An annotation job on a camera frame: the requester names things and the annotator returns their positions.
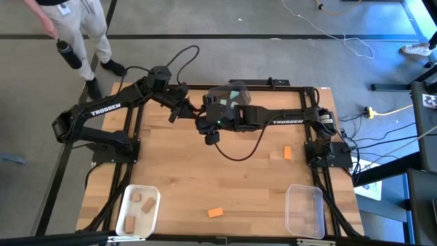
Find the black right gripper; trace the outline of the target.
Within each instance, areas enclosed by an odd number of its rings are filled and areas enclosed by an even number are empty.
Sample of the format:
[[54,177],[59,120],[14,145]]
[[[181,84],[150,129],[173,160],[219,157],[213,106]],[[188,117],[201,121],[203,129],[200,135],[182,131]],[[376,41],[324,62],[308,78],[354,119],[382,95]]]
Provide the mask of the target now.
[[197,130],[207,133],[218,128],[223,122],[226,124],[235,118],[232,109],[233,101],[228,98],[220,98],[214,94],[205,94],[202,97],[204,113],[197,118]]

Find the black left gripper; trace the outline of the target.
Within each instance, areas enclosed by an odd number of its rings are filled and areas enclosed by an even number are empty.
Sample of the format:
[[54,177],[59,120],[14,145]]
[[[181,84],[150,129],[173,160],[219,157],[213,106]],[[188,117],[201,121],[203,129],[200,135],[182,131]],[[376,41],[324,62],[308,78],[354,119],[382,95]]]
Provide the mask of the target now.
[[189,98],[186,97],[187,91],[178,90],[178,105],[176,107],[178,118],[198,118],[204,113],[204,105],[196,108]]

